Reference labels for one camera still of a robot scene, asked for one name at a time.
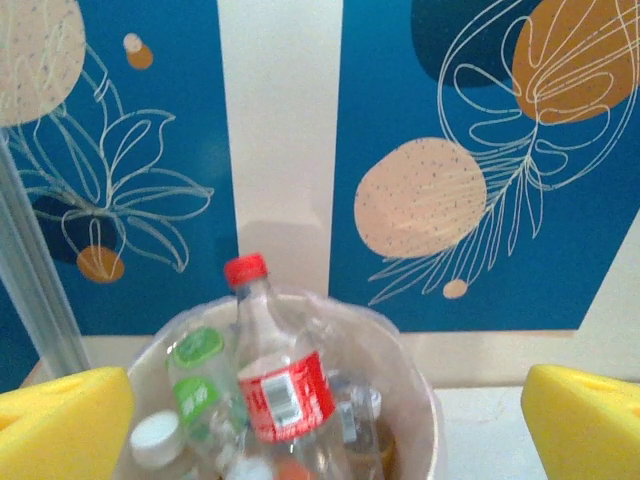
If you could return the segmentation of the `red label red cap bottle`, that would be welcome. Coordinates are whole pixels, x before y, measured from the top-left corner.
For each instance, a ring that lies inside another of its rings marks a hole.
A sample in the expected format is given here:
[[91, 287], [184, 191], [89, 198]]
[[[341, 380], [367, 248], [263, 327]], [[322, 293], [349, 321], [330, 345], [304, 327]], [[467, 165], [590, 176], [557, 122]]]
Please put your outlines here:
[[228, 261], [237, 299], [237, 382], [277, 480], [353, 480], [320, 347], [305, 313], [286, 308], [259, 253]]

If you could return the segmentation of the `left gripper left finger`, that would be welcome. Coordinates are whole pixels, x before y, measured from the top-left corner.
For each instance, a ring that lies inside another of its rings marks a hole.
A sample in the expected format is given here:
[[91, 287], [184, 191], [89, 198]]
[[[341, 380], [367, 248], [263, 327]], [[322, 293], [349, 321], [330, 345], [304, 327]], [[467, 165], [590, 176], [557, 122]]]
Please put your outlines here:
[[0, 394], [0, 480], [111, 480], [133, 414], [122, 367]]

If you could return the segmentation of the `left aluminium frame post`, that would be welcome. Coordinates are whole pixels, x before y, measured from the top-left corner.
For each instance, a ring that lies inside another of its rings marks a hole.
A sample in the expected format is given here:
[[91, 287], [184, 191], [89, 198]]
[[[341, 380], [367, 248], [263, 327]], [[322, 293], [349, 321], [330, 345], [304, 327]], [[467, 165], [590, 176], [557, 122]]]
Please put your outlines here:
[[81, 333], [0, 127], [0, 280], [53, 378], [91, 368]]

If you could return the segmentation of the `white plastic bin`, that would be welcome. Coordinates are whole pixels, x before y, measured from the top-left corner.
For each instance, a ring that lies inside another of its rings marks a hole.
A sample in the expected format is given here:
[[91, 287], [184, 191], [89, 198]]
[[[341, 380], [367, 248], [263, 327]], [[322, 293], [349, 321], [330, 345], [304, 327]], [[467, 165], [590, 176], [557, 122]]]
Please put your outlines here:
[[[382, 394], [382, 417], [396, 443], [390, 480], [446, 480], [446, 446], [439, 400], [401, 343], [400, 332], [385, 316], [312, 292], [278, 290], [288, 311], [312, 305], [320, 317], [340, 328], [354, 347], [345, 355]], [[216, 328], [236, 320], [231, 296], [200, 304], [174, 316], [145, 345], [128, 369], [135, 396], [134, 420], [174, 405], [165, 369], [173, 331], [209, 323]]]

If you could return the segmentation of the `green label clear bottle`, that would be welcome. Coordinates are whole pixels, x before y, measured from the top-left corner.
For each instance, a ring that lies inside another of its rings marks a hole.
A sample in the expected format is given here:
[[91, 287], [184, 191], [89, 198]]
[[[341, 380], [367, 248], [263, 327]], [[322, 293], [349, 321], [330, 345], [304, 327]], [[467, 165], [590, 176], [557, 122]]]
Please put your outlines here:
[[170, 348], [166, 370], [176, 407], [141, 420], [129, 437], [152, 480], [218, 480], [240, 450], [247, 414], [223, 334], [200, 326]]

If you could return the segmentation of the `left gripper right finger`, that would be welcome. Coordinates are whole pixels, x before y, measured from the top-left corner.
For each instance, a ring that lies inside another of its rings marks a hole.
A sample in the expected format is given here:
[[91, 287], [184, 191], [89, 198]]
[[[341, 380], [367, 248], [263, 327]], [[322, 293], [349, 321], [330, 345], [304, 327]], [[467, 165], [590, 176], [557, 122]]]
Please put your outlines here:
[[548, 480], [640, 480], [640, 383], [535, 365], [521, 409]]

